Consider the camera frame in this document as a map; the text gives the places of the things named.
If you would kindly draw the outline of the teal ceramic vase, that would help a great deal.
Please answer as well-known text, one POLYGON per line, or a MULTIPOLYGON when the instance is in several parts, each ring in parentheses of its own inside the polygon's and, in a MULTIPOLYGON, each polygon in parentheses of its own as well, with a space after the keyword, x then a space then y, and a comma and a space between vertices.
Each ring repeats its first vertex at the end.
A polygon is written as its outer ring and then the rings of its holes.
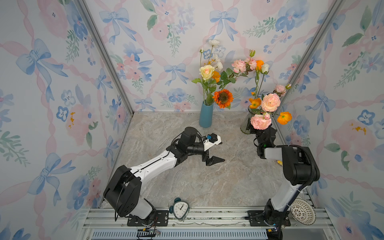
POLYGON ((213 110, 213 105, 207 105, 206 102, 203 101, 199 119, 199 125, 202 128, 211 127, 213 121, 213 110))

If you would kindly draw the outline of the orange sunflower stem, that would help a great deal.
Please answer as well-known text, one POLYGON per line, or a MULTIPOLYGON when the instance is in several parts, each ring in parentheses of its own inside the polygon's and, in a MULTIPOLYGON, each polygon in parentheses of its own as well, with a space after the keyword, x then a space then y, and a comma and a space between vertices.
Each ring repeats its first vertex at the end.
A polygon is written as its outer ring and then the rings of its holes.
POLYGON ((213 100, 220 109, 230 109, 234 100, 233 94, 226 89, 214 92, 213 100))

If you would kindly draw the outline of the white flower stem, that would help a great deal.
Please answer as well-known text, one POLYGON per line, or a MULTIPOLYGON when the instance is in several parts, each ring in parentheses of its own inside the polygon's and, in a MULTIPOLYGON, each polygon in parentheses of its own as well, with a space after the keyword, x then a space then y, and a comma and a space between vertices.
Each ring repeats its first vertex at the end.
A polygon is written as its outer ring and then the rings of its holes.
POLYGON ((213 50, 219 46, 220 42, 217 41, 217 40, 209 40, 208 43, 211 46, 211 50, 209 51, 208 61, 205 64, 203 64, 203 56, 205 54, 205 51, 203 49, 200 50, 200 53, 201 53, 201 60, 200 60, 201 67, 203 67, 205 65, 211 65, 212 64, 212 60, 215 58, 215 56, 217 56, 219 58, 219 56, 217 54, 213 53, 213 50))

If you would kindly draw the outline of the orange poppy flower stem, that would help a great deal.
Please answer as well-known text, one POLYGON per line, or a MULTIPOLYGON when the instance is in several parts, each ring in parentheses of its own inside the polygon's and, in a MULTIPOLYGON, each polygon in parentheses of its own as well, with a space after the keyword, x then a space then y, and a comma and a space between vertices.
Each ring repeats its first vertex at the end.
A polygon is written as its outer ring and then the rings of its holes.
POLYGON ((213 104, 213 94, 217 89, 217 83, 221 80, 221 70, 223 69, 223 64, 217 56, 212 60, 212 67, 214 68, 211 79, 209 80, 208 96, 207 103, 208 105, 213 104))

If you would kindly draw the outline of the clear glass vase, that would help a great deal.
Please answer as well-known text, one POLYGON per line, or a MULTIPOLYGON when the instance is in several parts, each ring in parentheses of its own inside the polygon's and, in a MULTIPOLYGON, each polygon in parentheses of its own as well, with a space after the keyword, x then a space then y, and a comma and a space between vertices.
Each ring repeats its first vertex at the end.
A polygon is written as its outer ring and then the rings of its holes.
POLYGON ((250 108, 250 106, 248 106, 248 114, 240 126, 242 133, 244 133, 246 135, 256 133, 255 128, 251 124, 251 118, 254 116, 255 116, 255 112, 250 108))

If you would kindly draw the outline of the cream yellow rose stem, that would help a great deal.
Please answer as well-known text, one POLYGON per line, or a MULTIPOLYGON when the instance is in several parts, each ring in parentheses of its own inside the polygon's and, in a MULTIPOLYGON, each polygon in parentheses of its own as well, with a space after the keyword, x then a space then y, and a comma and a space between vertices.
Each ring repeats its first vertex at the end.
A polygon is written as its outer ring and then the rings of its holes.
POLYGON ((203 103, 211 106, 214 102, 213 95, 217 89, 217 82, 214 79, 215 68, 211 65, 200 67, 200 78, 192 80, 194 84, 201 84, 203 88, 203 103))

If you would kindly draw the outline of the orange ranunculus flower bunch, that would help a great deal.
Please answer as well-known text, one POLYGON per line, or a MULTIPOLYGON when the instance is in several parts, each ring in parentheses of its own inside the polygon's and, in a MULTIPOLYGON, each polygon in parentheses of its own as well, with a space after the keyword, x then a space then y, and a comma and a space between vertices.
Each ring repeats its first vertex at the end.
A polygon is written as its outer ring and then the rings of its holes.
POLYGON ((291 113, 289 112, 281 112, 281 113, 277 113, 277 110, 275 112, 272 112, 272 113, 269 113, 269 112, 264 112, 262 110, 262 107, 261 107, 261 102, 262 102, 263 99, 261 98, 250 98, 249 101, 250 101, 250 108, 255 112, 255 115, 259 115, 259 114, 264 114, 264 113, 268 113, 270 114, 271 116, 271 119, 272 117, 275 117, 277 116, 277 122, 281 125, 286 125, 288 122, 290 122, 292 120, 292 115, 291 113))

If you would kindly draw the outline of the teal alarm clock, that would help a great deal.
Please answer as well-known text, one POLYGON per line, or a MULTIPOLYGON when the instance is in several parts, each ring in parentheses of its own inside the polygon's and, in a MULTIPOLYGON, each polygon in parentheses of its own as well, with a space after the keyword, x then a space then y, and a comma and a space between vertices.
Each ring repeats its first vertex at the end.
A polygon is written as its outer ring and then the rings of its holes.
POLYGON ((184 221, 190 211, 190 204, 181 198, 175 198, 169 206, 170 214, 173 214, 178 221, 184 221))

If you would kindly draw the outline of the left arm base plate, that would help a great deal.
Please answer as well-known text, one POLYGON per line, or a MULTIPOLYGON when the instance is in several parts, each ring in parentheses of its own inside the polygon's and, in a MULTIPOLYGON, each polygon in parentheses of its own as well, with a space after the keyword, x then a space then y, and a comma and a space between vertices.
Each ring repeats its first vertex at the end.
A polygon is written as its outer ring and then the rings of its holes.
POLYGON ((168 210, 154 210, 145 219, 129 215, 128 227, 167 227, 169 222, 168 210))

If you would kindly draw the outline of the white round perforated disc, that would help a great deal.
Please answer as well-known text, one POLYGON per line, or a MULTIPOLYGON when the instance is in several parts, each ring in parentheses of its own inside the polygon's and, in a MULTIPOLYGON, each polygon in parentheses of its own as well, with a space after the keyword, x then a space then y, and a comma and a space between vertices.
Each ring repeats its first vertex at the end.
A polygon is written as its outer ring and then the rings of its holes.
POLYGON ((303 225, 313 225, 316 221, 316 212, 314 208, 303 199, 293 201, 291 207, 293 218, 303 225))

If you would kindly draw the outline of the pink carnation flower stem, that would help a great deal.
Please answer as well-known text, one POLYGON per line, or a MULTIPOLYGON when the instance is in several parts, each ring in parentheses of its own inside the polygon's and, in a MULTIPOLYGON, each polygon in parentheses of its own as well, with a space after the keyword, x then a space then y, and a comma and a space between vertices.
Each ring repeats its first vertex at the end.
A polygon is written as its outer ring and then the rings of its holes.
POLYGON ((223 70, 220 75, 220 80, 217 83, 220 90, 226 88, 228 84, 234 84, 239 77, 247 77, 249 74, 259 71, 257 60, 254 59, 255 50, 249 51, 249 56, 245 60, 235 60, 231 68, 223 70))

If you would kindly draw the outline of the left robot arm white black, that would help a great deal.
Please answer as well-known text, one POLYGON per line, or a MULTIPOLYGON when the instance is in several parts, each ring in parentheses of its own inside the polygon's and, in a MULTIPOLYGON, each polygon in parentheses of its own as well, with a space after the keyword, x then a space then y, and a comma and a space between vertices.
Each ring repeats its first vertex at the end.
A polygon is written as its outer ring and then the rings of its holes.
POLYGON ((144 226, 156 219, 156 208, 141 197, 141 188, 163 172, 177 167, 189 156, 201 156, 206 166, 224 162, 210 156, 209 149, 222 144, 215 133, 202 136, 194 127, 186 127, 160 155, 134 167, 118 167, 110 179, 103 198, 115 211, 116 217, 133 216, 144 226))

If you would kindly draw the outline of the orange rose bud stem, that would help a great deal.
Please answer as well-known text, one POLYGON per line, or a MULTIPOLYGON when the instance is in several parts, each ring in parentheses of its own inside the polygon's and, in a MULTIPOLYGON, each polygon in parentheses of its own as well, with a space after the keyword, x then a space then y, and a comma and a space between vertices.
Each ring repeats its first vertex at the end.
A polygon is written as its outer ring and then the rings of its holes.
POLYGON ((260 84, 260 76, 264 77, 264 72, 263 72, 263 65, 264 62, 262 60, 257 60, 256 61, 256 68, 255 68, 255 92, 253 94, 254 98, 256 99, 259 94, 259 84, 260 84))

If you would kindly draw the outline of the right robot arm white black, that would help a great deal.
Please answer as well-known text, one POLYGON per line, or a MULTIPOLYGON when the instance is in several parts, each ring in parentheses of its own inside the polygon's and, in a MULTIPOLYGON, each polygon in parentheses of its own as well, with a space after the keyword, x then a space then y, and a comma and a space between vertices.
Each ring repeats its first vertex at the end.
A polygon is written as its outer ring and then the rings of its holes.
POLYGON ((263 222, 269 226, 280 226, 298 195, 320 178, 320 170, 308 147, 299 145, 275 145, 277 130, 268 127, 254 130, 259 158, 281 161, 285 179, 278 192, 268 200, 262 213, 249 213, 250 221, 263 222))

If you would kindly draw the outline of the pink rose flower stem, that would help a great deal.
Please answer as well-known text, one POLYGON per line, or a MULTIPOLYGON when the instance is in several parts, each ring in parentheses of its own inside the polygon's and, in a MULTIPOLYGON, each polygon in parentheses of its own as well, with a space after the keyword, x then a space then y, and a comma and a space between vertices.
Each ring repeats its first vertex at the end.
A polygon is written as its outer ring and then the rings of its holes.
POLYGON ((276 85, 273 92, 263 98, 261 102, 262 110, 269 113, 275 112, 281 105, 281 98, 286 95, 291 87, 291 84, 286 86, 276 85))

